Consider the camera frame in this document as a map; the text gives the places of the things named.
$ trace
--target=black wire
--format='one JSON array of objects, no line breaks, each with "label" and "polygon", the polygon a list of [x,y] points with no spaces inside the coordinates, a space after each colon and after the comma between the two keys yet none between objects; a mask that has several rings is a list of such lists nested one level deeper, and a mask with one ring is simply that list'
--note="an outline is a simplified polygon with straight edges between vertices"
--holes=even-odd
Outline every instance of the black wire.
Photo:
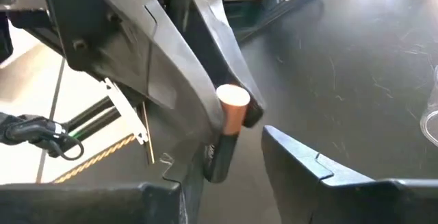
[{"label": "black wire", "polygon": [[65,160],[70,160],[70,161],[72,161],[72,160],[77,160],[77,159],[79,159],[79,158],[83,155],[85,149],[84,149],[82,143],[81,143],[79,140],[77,140],[76,138],[72,138],[72,137],[70,137],[69,135],[56,134],[56,133],[54,133],[54,132],[52,133],[52,135],[63,137],[63,138],[64,138],[64,142],[66,142],[67,140],[73,141],[77,146],[79,146],[79,149],[80,149],[79,154],[76,155],[76,156],[73,157],[73,158],[70,158],[70,157],[68,157],[64,152],[62,152],[60,146],[59,146],[55,141],[53,141],[53,140],[49,140],[49,143],[50,143],[50,145],[52,146],[53,150],[55,150],[56,153],[57,153],[60,157],[64,158]]}]

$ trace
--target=bolt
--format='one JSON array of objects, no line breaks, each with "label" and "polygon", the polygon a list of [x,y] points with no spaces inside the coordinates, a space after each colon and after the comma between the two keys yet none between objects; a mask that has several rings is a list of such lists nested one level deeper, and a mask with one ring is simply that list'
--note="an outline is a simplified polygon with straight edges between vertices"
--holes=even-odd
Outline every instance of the bolt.
[{"label": "bolt", "polygon": [[84,40],[78,39],[73,41],[73,48],[76,51],[87,49],[87,44]]},{"label": "bolt", "polygon": [[117,14],[115,14],[113,12],[108,12],[107,13],[107,19],[111,23],[120,23],[120,22],[122,22],[121,19],[117,16]]}]

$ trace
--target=cylindrical object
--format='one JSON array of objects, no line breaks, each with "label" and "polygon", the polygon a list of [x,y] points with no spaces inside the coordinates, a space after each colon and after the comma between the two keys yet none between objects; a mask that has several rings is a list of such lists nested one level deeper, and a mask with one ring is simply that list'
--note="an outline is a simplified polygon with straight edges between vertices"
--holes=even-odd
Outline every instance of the cylindrical object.
[{"label": "cylindrical object", "polygon": [[[97,120],[92,121],[90,124],[87,124],[85,127],[82,127],[79,131],[75,132],[74,134],[69,134],[69,136],[72,136],[76,138],[79,141],[84,141],[85,139],[89,138],[91,135],[98,132],[100,129],[104,128],[105,126],[109,125],[111,122],[115,121],[120,117],[120,113],[117,111],[116,108],[111,108],[106,112],[105,114],[102,114]],[[73,142],[66,142],[61,146],[62,152],[66,152],[69,149],[73,148],[76,144]],[[52,151],[49,152],[49,156],[56,158],[59,155]]]},{"label": "cylindrical object", "polygon": [[107,108],[112,107],[114,104],[112,103],[109,97],[104,97],[102,100],[96,102],[91,107],[84,110],[82,113],[78,114],[76,117],[71,119],[69,122],[66,122],[64,126],[69,130],[73,131],[74,129],[80,127],[81,125],[88,122],[90,119],[93,119],[96,115],[102,113]]},{"label": "cylindrical object", "polygon": [[220,183],[227,178],[235,144],[250,102],[250,95],[245,89],[231,84],[219,86],[216,94],[226,118],[218,143],[207,146],[205,150],[204,176],[212,183]]}]

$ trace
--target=white floor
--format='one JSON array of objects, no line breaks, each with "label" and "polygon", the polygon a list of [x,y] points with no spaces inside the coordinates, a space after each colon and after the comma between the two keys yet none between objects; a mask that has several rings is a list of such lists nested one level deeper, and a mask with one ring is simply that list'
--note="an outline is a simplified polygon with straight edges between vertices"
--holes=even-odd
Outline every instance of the white floor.
[{"label": "white floor", "polygon": [[[0,111],[48,117],[61,61],[60,55],[39,44],[0,69]],[[67,121],[104,96],[98,81],[66,65],[54,119]],[[69,162],[47,157],[42,181],[52,181],[128,134],[124,122],[118,119],[84,141],[86,151],[82,158]],[[76,149],[67,155],[77,153]],[[13,147],[0,144],[0,184],[34,183],[40,154],[39,148],[26,142]]]}]

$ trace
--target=scratched table surface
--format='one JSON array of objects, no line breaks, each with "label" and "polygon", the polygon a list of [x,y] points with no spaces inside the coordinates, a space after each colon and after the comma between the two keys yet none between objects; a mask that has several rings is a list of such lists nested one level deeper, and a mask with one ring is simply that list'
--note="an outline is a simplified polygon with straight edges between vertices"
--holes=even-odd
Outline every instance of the scratched table surface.
[{"label": "scratched table surface", "polygon": [[242,51],[267,112],[243,131],[229,179],[206,185],[200,223],[281,222],[262,125],[374,179],[438,178],[438,147],[420,130],[438,63],[438,0],[313,0]]}]

